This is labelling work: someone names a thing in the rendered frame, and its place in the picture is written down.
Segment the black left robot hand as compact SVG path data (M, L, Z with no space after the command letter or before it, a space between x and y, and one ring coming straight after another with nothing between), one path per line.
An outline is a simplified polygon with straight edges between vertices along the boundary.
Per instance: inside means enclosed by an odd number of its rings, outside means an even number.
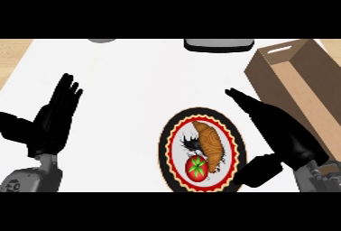
M65 73L34 121L0 112L0 135L27 145L31 158L42 154L57 155L64 149L82 94L74 76Z

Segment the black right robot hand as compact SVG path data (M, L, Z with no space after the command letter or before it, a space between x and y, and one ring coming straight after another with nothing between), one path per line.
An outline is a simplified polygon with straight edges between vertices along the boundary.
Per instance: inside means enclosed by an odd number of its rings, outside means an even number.
M310 161L322 166L330 160L330 155L310 131L294 117L276 106L247 96L237 89L231 88L225 93L234 98L241 109L250 115L274 151L272 154L254 157L237 173L234 182L257 188L282 172L282 163L294 171L305 167Z

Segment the brown cardboard box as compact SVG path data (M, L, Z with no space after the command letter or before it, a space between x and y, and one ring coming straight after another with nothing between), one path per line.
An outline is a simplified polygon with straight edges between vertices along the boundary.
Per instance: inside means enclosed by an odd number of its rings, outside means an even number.
M260 48L245 75L262 101L288 112L341 162L341 66L316 41Z

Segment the brown croissant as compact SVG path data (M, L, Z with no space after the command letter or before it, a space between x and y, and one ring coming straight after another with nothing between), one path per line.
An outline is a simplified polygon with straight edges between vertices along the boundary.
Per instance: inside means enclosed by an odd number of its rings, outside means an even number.
M223 144L220 136L212 126L198 121L192 122L198 131L198 141L201 150L209 158L210 173L216 173L216 168L222 160Z

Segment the black red patterned plate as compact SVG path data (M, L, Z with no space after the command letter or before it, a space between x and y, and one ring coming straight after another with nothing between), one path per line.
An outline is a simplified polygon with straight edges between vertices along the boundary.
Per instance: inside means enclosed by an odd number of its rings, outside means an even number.
M194 121L214 128L223 144L216 173L210 173L209 168L209 177L203 182L194 182L185 173L185 164L191 156L200 155L209 162L200 147ZM240 191L240 185L232 180L247 165L245 145L238 128L220 112L206 107L195 107L170 119L160 137L158 163L166 182L175 192Z

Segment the red tomato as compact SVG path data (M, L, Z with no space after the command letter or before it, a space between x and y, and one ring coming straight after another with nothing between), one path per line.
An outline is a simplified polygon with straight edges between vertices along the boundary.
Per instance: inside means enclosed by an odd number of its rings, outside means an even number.
M200 155L189 157L185 164L185 173L194 182L203 182L209 177L209 163Z

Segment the grey black appliance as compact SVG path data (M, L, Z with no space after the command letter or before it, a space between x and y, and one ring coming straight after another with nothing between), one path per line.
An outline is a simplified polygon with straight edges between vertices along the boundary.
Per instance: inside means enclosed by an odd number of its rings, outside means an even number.
M185 39L189 51L229 53L248 51L254 46L254 39Z

